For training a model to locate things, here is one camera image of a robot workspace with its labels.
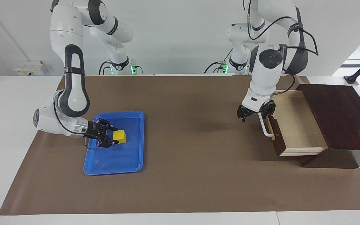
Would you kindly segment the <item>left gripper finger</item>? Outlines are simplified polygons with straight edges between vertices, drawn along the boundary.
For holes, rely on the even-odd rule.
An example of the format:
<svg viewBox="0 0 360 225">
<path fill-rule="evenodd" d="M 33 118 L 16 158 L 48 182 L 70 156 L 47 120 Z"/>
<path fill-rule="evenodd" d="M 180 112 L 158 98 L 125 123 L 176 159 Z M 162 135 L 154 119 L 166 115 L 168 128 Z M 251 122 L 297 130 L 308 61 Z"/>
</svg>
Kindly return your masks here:
<svg viewBox="0 0 360 225">
<path fill-rule="evenodd" d="M 262 118 L 266 119 L 267 116 L 273 115 L 276 108 L 274 101 L 269 101 L 261 107 Z"/>
<path fill-rule="evenodd" d="M 238 106 L 237 117 L 241 119 L 243 123 L 245 122 L 246 118 L 249 117 L 249 115 L 250 115 L 249 109 L 247 109 L 244 106 Z"/>
</svg>

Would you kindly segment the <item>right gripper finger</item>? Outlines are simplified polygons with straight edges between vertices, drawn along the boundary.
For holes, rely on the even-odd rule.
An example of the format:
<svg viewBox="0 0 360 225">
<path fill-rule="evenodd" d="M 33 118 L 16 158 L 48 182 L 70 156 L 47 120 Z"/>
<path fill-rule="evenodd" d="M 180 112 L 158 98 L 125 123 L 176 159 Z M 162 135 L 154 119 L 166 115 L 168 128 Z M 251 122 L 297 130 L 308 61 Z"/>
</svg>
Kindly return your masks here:
<svg viewBox="0 0 360 225">
<path fill-rule="evenodd" d="M 110 137 L 103 137 L 99 139 L 99 147 L 109 148 L 115 144 L 119 144 L 119 140 L 114 140 Z"/>
<path fill-rule="evenodd" d="M 101 129 L 104 129 L 104 130 L 110 130 L 110 131 L 117 131 L 118 130 L 118 128 L 113 127 L 110 124 L 110 122 L 105 120 L 105 119 L 98 119 L 97 124 L 99 124 L 101 126 Z"/>
</svg>

